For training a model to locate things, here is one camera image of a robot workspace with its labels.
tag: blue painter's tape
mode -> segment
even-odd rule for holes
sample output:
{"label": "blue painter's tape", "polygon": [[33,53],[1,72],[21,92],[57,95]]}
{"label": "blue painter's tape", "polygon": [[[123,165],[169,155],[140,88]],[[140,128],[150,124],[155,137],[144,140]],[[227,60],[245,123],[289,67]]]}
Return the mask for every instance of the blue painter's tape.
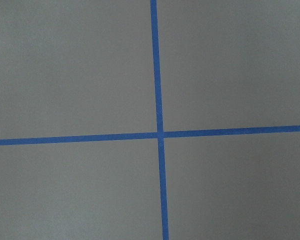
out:
{"label": "blue painter's tape", "polygon": [[15,138],[15,139],[0,139],[0,146],[97,142],[97,141],[114,141],[114,140],[133,140],[133,139],[156,139],[157,137],[158,134],[156,132],[141,132],[141,133],[121,133],[121,134],[104,134],[104,135]]}
{"label": "blue painter's tape", "polygon": [[159,158],[159,176],[160,176],[162,238],[163,238],[163,240],[169,240],[164,120],[163,120],[163,109],[162,109],[159,36],[158,36],[158,14],[157,14],[157,1],[156,0],[150,1],[150,8],[151,8],[156,128],[157,128],[157,138],[158,138],[158,158]]}
{"label": "blue painter's tape", "polygon": [[186,137],[203,137],[203,136],[270,134],[270,133],[289,133],[289,132],[300,132],[300,125],[211,129],[211,130],[189,130],[189,131],[166,131],[164,133],[164,137],[165,138],[186,138]]}

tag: gray floor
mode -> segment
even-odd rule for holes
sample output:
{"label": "gray floor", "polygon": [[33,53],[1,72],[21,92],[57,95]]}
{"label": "gray floor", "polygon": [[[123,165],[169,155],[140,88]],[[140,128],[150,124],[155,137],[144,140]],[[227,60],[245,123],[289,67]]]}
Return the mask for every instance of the gray floor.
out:
{"label": "gray floor", "polygon": [[[300,125],[300,0],[158,0],[165,131]],[[149,0],[0,1],[0,139],[156,132]],[[300,240],[300,132],[165,139],[170,240]],[[0,240],[162,239],[156,139],[0,146]]]}

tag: flat gray panel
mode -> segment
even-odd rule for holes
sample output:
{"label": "flat gray panel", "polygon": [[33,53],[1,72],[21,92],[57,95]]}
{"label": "flat gray panel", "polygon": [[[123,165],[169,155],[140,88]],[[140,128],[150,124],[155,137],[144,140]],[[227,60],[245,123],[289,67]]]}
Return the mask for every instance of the flat gray panel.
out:
{"label": "flat gray panel", "polygon": [[0,240],[162,239],[156,140],[0,146]]}
{"label": "flat gray panel", "polygon": [[300,0],[159,0],[166,131],[300,125]]}
{"label": "flat gray panel", "polygon": [[155,130],[149,1],[0,1],[0,139]]}
{"label": "flat gray panel", "polygon": [[300,133],[166,140],[171,240],[300,240]]}

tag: gray wall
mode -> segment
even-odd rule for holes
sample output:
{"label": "gray wall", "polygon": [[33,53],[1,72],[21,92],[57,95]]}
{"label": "gray wall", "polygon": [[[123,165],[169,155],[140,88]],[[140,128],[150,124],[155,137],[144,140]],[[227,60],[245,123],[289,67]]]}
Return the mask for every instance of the gray wall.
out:
{"label": "gray wall", "polygon": [[[300,0],[158,0],[165,131],[300,125]],[[0,139],[156,132],[149,0],[0,1]],[[300,240],[300,132],[165,139],[171,240]],[[0,240],[162,239],[156,139],[0,146]]]}

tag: horizontal blue tape strip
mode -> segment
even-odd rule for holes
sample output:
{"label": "horizontal blue tape strip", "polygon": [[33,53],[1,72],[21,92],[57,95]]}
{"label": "horizontal blue tape strip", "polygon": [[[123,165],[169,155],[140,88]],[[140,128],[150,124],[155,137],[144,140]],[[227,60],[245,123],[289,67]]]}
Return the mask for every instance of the horizontal blue tape strip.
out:
{"label": "horizontal blue tape strip", "polygon": [[25,145],[25,144],[57,144],[57,143],[77,143],[77,142],[97,142],[132,139],[156,139],[156,132],[141,133],[121,133],[104,135],[83,135],[83,136],[53,136],[38,138],[15,138],[0,139],[0,146],[4,145]]}
{"label": "horizontal blue tape strip", "polygon": [[188,130],[188,131],[166,131],[165,138],[186,138],[221,135],[243,135],[243,134],[270,134],[300,132],[300,125],[295,126],[265,126],[248,128],[228,128],[211,130]]}

